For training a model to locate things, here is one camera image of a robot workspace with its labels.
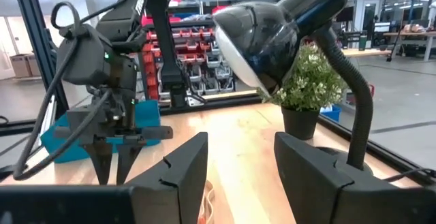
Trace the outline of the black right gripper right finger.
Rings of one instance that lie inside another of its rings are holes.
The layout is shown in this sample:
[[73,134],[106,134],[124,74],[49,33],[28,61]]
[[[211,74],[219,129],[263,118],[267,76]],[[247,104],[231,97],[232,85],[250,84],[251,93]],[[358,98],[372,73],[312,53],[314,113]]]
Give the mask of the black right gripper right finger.
[[275,134],[274,151],[297,223],[435,222],[431,187],[396,187],[284,132]]

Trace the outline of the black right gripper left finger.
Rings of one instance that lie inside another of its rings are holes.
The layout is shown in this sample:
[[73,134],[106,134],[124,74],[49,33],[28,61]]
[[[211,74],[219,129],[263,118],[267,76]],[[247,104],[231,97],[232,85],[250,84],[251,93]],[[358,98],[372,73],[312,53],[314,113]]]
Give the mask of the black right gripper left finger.
[[123,185],[2,186],[1,222],[197,223],[207,162],[208,134],[199,132]]

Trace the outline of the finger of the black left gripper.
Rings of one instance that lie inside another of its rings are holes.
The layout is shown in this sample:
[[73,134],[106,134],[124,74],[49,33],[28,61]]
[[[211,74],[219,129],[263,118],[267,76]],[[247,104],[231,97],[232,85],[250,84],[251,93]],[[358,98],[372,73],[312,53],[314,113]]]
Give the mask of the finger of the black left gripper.
[[125,182],[132,165],[144,147],[144,144],[117,144],[118,163],[116,172],[116,184]]
[[83,144],[82,148],[89,155],[100,185],[107,185],[112,162],[112,145],[105,140]]

